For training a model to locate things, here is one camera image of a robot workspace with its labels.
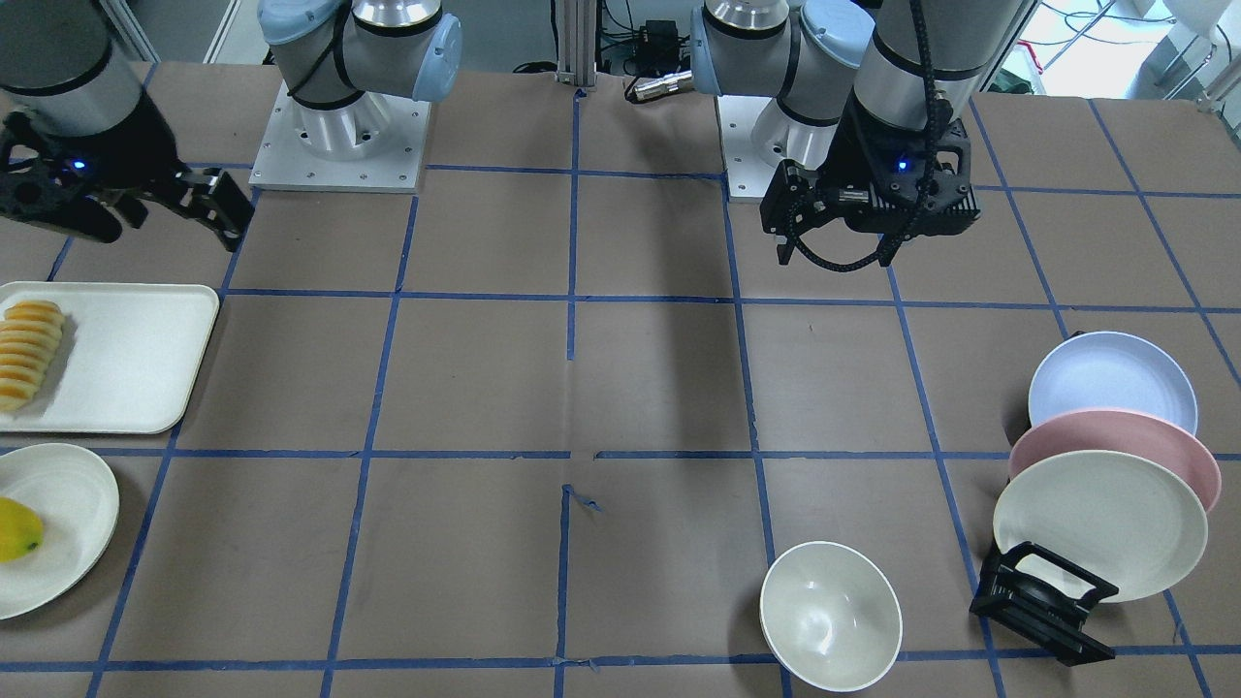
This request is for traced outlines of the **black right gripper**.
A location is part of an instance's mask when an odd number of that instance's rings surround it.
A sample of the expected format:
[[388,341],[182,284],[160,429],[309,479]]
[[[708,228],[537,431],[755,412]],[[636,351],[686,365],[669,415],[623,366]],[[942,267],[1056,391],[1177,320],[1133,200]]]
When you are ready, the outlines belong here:
[[29,111],[2,122],[2,217],[71,238],[113,243],[139,229],[146,204],[212,230],[235,252],[254,206],[230,171],[194,169],[177,156],[172,128],[149,97],[91,137],[40,130]]

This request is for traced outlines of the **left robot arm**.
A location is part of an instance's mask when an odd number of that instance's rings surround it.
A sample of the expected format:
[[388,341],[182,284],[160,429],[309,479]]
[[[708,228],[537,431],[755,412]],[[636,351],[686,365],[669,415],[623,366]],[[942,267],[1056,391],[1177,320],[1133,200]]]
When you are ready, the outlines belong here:
[[824,154],[788,145],[759,204],[779,262],[887,267],[921,236],[980,217],[962,111],[984,91],[1030,1],[705,1],[690,65],[704,94],[769,98],[792,125],[831,132]]

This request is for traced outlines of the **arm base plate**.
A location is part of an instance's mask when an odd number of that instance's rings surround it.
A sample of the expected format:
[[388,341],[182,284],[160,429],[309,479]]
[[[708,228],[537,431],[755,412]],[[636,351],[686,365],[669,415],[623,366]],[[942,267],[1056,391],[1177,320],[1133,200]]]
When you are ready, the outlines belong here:
[[798,122],[769,97],[719,96],[716,107],[719,145],[733,202],[761,202],[776,166],[786,159],[814,171],[827,159],[838,128]]
[[429,102],[376,93],[336,111],[311,111],[282,87],[249,184],[266,191],[414,195],[429,116]]

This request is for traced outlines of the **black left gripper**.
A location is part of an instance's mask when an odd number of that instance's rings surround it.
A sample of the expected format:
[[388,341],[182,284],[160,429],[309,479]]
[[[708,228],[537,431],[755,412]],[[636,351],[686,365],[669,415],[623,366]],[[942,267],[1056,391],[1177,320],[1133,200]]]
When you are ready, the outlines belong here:
[[930,125],[889,125],[850,98],[824,163],[812,171],[781,160],[759,204],[764,233],[774,236],[779,265],[802,255],[812,265],[807,233],[841,220],[854,233],[877,236],[859,265],[891,265],[920,236],[957,236],[980,217],[970,183],[970,139],[943,93],[925,106]]

